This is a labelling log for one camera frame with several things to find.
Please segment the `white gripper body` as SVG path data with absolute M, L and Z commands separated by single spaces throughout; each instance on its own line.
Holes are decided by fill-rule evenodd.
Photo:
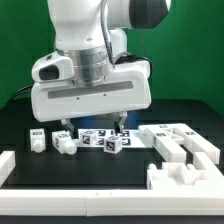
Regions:
M 102 85 L 77 88 L 71 80 L 36 82 L 31 92 L 40 122 L 148 108 L 151 93 L 147 61 L 118 64 Z

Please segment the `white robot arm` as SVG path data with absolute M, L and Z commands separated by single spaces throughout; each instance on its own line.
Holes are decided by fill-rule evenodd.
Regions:
M 55 51 L 32 68 L 31 101 L 40 121 L 118 113 L 149 107 L 151 63 L 127 52 L 126 28 L 152 29 L 171 0 L 47 0 Z

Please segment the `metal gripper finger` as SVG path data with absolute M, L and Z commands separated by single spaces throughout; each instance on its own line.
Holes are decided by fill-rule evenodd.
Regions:
M 124 123 L 128 117 L 127 112 L 119 112 L 119 119 L 114 122 L 114 128 L 116 133 L 122 133 L 124 129 Z
M 62 119 L 61 124 L 71 134 L 74 133 L 74 130 L 75 130 L 74 125 L 71 123 L 71 121 L 69 119 Z

